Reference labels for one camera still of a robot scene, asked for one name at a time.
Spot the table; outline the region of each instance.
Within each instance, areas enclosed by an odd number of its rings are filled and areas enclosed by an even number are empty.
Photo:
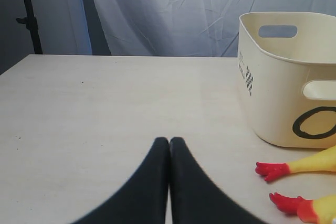
[[[268,194],[318,198],[335,192],[336,177],[267,185],[254,172],[257,161],[315,151],[259,139],[236,72],[236,58],[29,55],[0,76],[0,223],[76,220],[119,189],[157,136],[185,138],[213,182],[259,218],[301,223]]]

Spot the wooden tabletop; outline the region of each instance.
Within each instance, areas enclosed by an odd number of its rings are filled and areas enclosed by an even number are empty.
[[[119,189],[157,136],[183,137],[213,182],[256,216],[301,223],[268,194],[321,197],[335,193],[336,176],[267,185],[254,172],[256,162],[314,151],[253,133],[237,71],[236,58],[29,55],[0,76],[0,223],[76,220]]]

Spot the black tripod stand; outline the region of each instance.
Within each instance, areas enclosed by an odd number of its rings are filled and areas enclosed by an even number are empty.
[[[34,10],[32,0],[24,0],[27,17],[17,18],[16,21],[19,24],[26,25],[26,28],[30,31],[31,40],[33,41],[34,51],[37,55],[42,55],[42,47],[40,42],[40,36],[38,34],[37,19],[34,16]]]

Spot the white storage basket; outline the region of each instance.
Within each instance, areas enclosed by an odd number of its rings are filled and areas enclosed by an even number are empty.
[[[238,89],[254,132],[284,147],[336,145],[336,17],[304,12],[239,18]],[[293,37],[261,37],[260,28]]]

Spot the yellow rubber chicken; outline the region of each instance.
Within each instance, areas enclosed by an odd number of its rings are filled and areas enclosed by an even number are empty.
[[[297,161],[281,164],[257,163],[256,173],[266,182],[281,176],[302,172],[336,172],[336,146]],[[336,224],[336,194],[306,200],[301,196],[289,198],[278,193],[269,195],[277,208],[287,214],[296,214],[303,222]]]

